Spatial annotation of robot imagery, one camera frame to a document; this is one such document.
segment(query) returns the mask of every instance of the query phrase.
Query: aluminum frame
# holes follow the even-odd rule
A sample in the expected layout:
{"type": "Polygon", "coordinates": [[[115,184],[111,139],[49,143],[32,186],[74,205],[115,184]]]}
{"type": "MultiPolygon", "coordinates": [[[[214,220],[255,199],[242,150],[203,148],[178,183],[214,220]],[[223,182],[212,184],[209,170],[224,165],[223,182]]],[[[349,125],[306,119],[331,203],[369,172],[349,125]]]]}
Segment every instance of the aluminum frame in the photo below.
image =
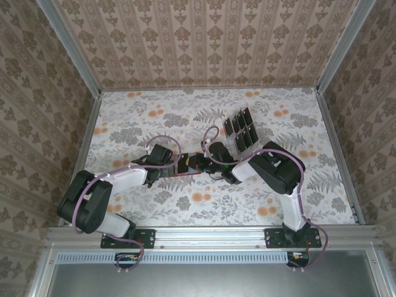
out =
{"type": "MultiPolygon", "coordinates": [[[[395,296],[395,287],[389,268],[384,260],[375,226],[369,225],[322,225],[329,235],[328,251],[366,251],[372,274],[381,297],[395,296]]],[[[290,249],[267,249],[264,229],[279,226],[217,226],[217,227],[138,227],[155,229],[155,252],[274,252],[290,249]]],[[[120,251],[100,248],[101,234],[78,235],[72,227],[50,228],[44,253],[29,297],[44,297],[53,277],[59,252],[109,252],[120,251]]],[[[138,252],[138,249],[123,249],[123,252],[138,252]]]]}
{"type": "Polygon", "coordinates": [[[343,58],[350,49],[353,41],[355,40],[360,28],[363,26],[364,21],[369,15],[372,7],[376,3],[376,0],[364,0],[359,1],[355,10],[352,13],[344,31],[341,34],[339,41],[333,53],[327,62],[319,80],[317,81],[317,88],[319,93],[324,93],[326,88],[329,86],[334,74],[338,67],[340,67],[343,58]]]}
{"type": "Polygon", "coordinates": [[[329,135],[330,144],[333,148],[334,157],[337,162],[338,168],[340,170],[340,175],[342,179],[342,183],[344,184],[345,192],[352,204],[352,211],[355,211],[354,215],[356,215],[358,219],[358,223],[364,225],[366,222],[364,221],[363,212],[361,211],[358,196],[356,196],[355,188],[352,184],[352,179],[348,171],[347,163],[345,161],[344,155],[342,153],[340,142],[338,141],[337,133],[335,132],[335,128],[333,125],[332,117],[330,115],[329,108],[327,107],[326,100],[322,93],[319,93],[315,90],[316,100],[319,104],[319,109],[321,110],[323,121],[327,130],[327,134],[329,135]]]}

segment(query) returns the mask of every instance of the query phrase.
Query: metal frame edge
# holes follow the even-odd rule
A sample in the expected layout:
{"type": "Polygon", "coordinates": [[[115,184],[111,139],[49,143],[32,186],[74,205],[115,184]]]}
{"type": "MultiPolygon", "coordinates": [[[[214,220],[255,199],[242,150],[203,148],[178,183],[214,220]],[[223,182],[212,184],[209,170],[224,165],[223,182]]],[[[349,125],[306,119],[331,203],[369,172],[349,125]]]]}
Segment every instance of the metal frame edge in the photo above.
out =
{"type": "Polygon", "coordinates": [[[335,128],[332,122],[330,111],[327,107],[326,100],[322,93],[318,93],[317,90],[315,90],[315,93],[317,102],[319,104],[319,109],[321,110],[323,121],[327,129],[327,134],[329,135],[330,144],[334,151],[335,160],[337,161],[337,165],[340,170],[340,175],[345,187],[346,195],[348,196],[350,202],[355,208],[356,216],[358,217],[359,223],[364,225],[365,220],[363,217],[363,213],[360,208],[358,197],[356,196],[355,188],[352,184],[352,179],[349,174],[344,155],[342,153],[340,142],[338,141],[337,133],[335,132],[335,128]]]}
{"type": "Polygon", "coordinates": [[[56,35],[72,59],[73,64],[80,73],[92,96],[97,98],[100,94],[100,84],[97,82],[95,76],[88,67],[84,56],[72,38],[69,29],[58,12],[58,9],[56,8],[54,1],[37,0],[37,3],[43,10],[46,18],[49,20],[56,35]]]}
{"type": "Polygon", "coordinates": [[[138,92],[138,91],[194,91],[194,90],[246,90],[253,88],[254,90],[267,88],[315,88],[315,85],[207,85],[204,87],[158,87],[158,88],[103,88],[102,92],[138,92]]]}
{"type": "Polygon", "coordinates": [[[326,88],[329,86],[334,74],[339,68],[343,58],[348,52],[350,46],[355,40],[357,34],[360,31],[364,21],[370,13],[376,0],[361,0],[353,11],[351,18],[349,19],[341,37],[333,50],[333,53],[327,62],[319,80],[317,81],[317,88],[319,93],[324,93],[326,88]]]}
{"type": "Polygon", "coordinates": [[[35,276],[34,276],[34,279],[33,279],[33,282],[30,287],[30,291],[29,291],[29,294],[27,295],[27,297],[36,297],[39,287],[41,287],[41,283],[43,281],[44,271],[45,271],[45,267],[47,265],[47,260],[48,260],[49,254],[50,254],[50,252],[46,252],[46,251],[41,253],[41,257],[40,257],[40,260],[38,261],[35,276]]]}
{"type": "Polygon", "coordinates": [[[396,286],[383,251],[366,251],[370,269],[380,297],[396,297],[396,286]]]}

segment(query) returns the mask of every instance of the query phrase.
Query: gray leaf print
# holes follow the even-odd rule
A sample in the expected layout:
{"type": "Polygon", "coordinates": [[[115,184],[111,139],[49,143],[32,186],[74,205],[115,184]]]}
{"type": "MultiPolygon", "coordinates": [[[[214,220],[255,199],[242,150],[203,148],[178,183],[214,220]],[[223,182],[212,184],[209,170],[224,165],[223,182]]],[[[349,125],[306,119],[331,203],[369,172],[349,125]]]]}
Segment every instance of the gray leaf print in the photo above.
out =
{"type": "Polygon", "coordinates": [[[337,212],[345,212],[347,210],[347,206],[345,205],[344,201],[342,201],[342,199],[339,197],[333,199],[332,208],[337,212]]]}
{"type": "Polygon", "coordinates": [[[136,112],[139,116],[141,116],[147,110],[147,104],[141,101],[135,101],[132,104],[131,108],[128,108],[129,113],[136,112]]]}
{"type": "Polygon", "coordinates": [[[327,135],[327,132],[319,133],[317,136],[319,139],[322,139],[322,140],[327,140],[329,138],[329,136],[327,135]]]}
{"type": "Polygon", "coordinates": [[[324,196],[321,193],[313,192],[312,194],[307,196],[307,202],[318,206],[320,202],[323,200],[324,196]]]}
{"type": "Polygon", "coordinates": [[[307,95],[310,95],[314,92],[311,88],[302,88],[301,91],[307,95]]]}
{"type": "Polygon", "coordinates": [[[171,191],[175,190],[175,192],[177,192],[179,189],[183,190],[186,186],[191,186],[192,183],[195,184],[195,182],[192,175],[179,176],[177,178],[163,178],[158,184],[158,187],[171,191]]]}
{"type": "Polygon", "coordinates": [[[191,206],[190,200],[187,198],[187,196],[180,197],[176,203],[176,206],[182,211],[189,210],[191,206]]]}
{"type": "Polygon", "coordinates": [[[309,97],[299,97],[298,100],[293,102],[293,107],[296,110],[310,110],[317,108],[317,101],[311,100],[309,97]]]}
{"type": "Polygon", "coordinates": [[[266,116],[270,110],[270,105],[264,101],[255,101],[254,107],[260,111],[260,116],[266,116]]]}
{"type": "Polygon", "coordinates": [[[183,92],[186,93],[187,95],[192,95],[192,94],[194,94],[194,90],[190,90],[190,89],[188,89],[188,88],[187,88],[187,89],[184,89],[183,92]]]}
{"type": "Polygon", "coordinates": [[[210,220],[213,217],[216,217],[218,215],[218,213],[216,213],[213,210],[201,210],[200,212],[194,212],[191,215],[191,218],[206,218],[208,220],[210,220]]]}
{"type": "Polygon", "coordinates": [[[319,163],[322,164],[323,166],[329,165],[329,166],[333,167],[337,164],[337,162],[333,158],[329,158],[324,153],[320,154],[318,156],[318,159],[319,159],[319,163]]]}
{"type": "Polygon", "coordinates": [[[171,102],[172,110],[185,110],[190,108],[193,103],[196,103],[195,100],[186,100],[185,98],[177,98],[171,102]]]}
{"type": "Polygon", "coordinates": [[[340,186],[342,183],[340,175],[335,175],[334,172],[332,172],[332,174],[325,171],[322,172],[324,175],[315,172],[315,176],[309,180],[307,189],[317,190],[321,192],[324,192],[324,190],[326,190],[326,193],[328,193],[329,190],[334,192],[335,187],[340,186]]]}
{"type": "Polygon", "coordinates": [[[284,149],[297,149],[299,145],[306,143],[304,137],[296,133],[288,133],[289,135],[281,133],[280,136],[277,137],[277,144],[283,147],[284,149]]]}
{"type": "Polygon", "coordinates": [[[120,213],[123,217],[126,217],[132,221],[143,221],[147,218],[146,215],[143,214],[143,212],[141,212],[140,210],[134,210],[133,212],[131,212],[130,210],[128,210],[127,212],[121,212],[120,213]]]}
{"type": "Polygon", "coordinates": [[[232,215],[238,210],[238,206],[235,201],[229,195],[226,195],[222,198],[217,198],[212,202],[214,209],[219,209],[221,211],[221,220],[224,220],[232,215]]]}
{"type": "Polygon", "coordinates": [[[210,110],[203,109],[198,112],[198,114],[192,119],[193,121],[198,121],[198,122],[203,122],[203,123],[208,123],[212,124],[220,118],[224,118],[225,115],[222,110],[218,109],[215,110],[211,108],[210,110]]]}
{"type": "Polygon", "coordinates": [[[178,210],[177,209],[156,210],[148,218],[156,218],[156,219],[159,219],[160,217],[166,218],[167,216],[171,215],[172,213],[176,214],[176,213],[178,213],[178,210]]]}
{"type": "Polygon", "coordinates": [[[161,191],[158,194],[155,194],[154,201],[159,203],[159,204],[164,204],[170,197],[172,197],[172,194],[169,193],[168,191],[161,191]]]}
{"type": "Polygon", "coordinates": [[[224,185],[224,186],[218,186],[218,188],[221,191],[228,191],[230,193],[232,193],[232,192],[241,192],[241,191],[244,190],[243,187],[239,187],[239,186],[235,186],[235,185],[229,186],[227,184],[224,185]]]}
{"type": "Polygon", "coordinates": [[[302,114],[299,113],[291,114],[290,119],[295,120],[293,124],[298,128],[302,128],[304,126],[307,127],[317,126],[317,120],[315,118],[310,118],[309,116],[303,116],[302,114]]]}
{"type": "MultiPolygon", "coordinates": [[[[148,142],[149,140],[151,140],[153,137],[158,136],[158,135],[168,135],[168,134],[167,134],[167,133],[159,133],[159,132],[157,132],[157,134],[152,134],[152,133],[150,132],[148,135],[145,135],[145,136],[143,137],[143,139],[140,140],[140,141],[137,143],[137,145],[138,145],[139,147],[145,147],[146,144],[147,144],[147,142],[148,142]]],[[[159,145],[162,145],[162,146],[166,146],[167,144],[169,144],[170,142],[172,142],[172,140],[170,140],[170,139],[168,139],[168,138],[164,138],[164,137],[159,137],[159,138],[155,139],[154,141],[155,141],[155,144],[159,144],[159,145]]]]}
{"type": "Polygon", "coordinates": [[[264,145],[271,140],[273,132],[270,128],[257,125],[257,135],[260,137],[260,143],[264,145]]]}
{"type": "Polygon", "coordinates": [[[320,211],[318,211],[317,213],[316,212],[312,212],[311,213],[311,215],[309,216],[309,218],[311,219],[311,220],[318,220],[318,219],[323,219],[323,218],[325,218],[325,217],[332,217],[332,216],[334,216],[336,213],[335,212],[331,212],[331,211],[322,211],[322,210],[320,210],[320,211]]]}
{"type": "Polygon", "coordinates": [[[125,142],[127,145],[135,145],[138,142],[137,136],[142,135],[141,128],[132,127],[129,129],[122,129],[121,132],[113,132],[110,134],[110,141],[115,141],[116,144],[125,142]]]}
{"type": "Polygon", "coordinates": [[[196,128],[196,130],[185,133],[185,138],[190,140],[193,144],[199,144],[202,141],[206,128],[196,128]]]}
{"type": "Polygon", "coordinates": [[[189,123],[189,120],[187,118],[182,118],[178,114],[174,113],[167,113],[163,116],[163,119],[166,121],[164,122],[165,127],[171,128],[171,127],[183,127],[187,126],[189,123]]]}

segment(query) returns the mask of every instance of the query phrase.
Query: floral mat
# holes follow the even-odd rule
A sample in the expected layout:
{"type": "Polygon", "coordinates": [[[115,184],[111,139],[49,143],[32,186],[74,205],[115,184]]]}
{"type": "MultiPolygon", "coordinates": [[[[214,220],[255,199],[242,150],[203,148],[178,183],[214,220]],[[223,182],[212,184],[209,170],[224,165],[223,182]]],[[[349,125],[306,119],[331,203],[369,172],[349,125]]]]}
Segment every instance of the floral mat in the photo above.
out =
{"type": "MultiPolygon", "coordinates": [[[[183,152],[200,151],[205,130],[249,107],[263,146],[269,140],[306,166],[304,209],[320,224],[354,223],[313,88],[174,90],[102,93],[86,169],[107,172],[145,155],[153,136],[177,138],[183,152]]],[[[226,143],[224,130],[219,141],[226,143]]],[[[165,139],[159,144],[177,151],[165,139]]],[[[234,186],[207,174],[165,178],[151,189],[111,197],[108,210],[139,226],[279,225],[279,195],[259,177],[234,186]]]]}

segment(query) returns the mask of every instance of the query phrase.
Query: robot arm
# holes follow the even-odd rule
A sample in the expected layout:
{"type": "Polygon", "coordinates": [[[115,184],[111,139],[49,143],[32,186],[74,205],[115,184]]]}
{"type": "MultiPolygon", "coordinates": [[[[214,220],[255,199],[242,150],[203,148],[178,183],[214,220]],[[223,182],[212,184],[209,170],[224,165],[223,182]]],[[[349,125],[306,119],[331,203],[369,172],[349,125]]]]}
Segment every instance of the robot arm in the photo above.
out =
{"type": "MultiPolygon", "coordinates": [[[[274,142],[269,142],[263,149],[281,150],[288,153],[274,142]]],[[[210,145],[211,156],[216,160],[231,163],[233,157],[221,142],[210,145]]],[[[171,150],[161,145],[154,146],[149,156],[133,161],[140,165],[164,165],[171,158],[171,150]]],[[[303,169],[305,167],[301,160],[297,159],[303,169]]],[[[286,228],[291,237],[306,228],[306,222],[302,218],[297,188],[301,179],[301,172],[296,164],[278,153],[262,153],[234,166],[219,165],[212,162],[201,153],[187,159],[187,164],[200,172],[220,172],[223,178],[230,184],[239,184],[253,176],[259,175],[275,192],[281,194],[280,201],[283,207],[283,227],[286,228]]],[[[110,196],[121,192],[129,187],[148,184],[150,187],[154,181],[163,177],[161,170],[146,170],[144,168],[126,170],[99,180],[89,190],[89,199],[84,199],[77,212],[76,227],[84,233],[99,231],[112,234],[119,238],[133,238],[135,224],[118,214],[107,212],[110,196]]],[[[69,186],[62,202],[58,207],[58,215],[71,222],[76,202],[87,184],[95,178],[88,171],[80,171],[69,186]]]]}

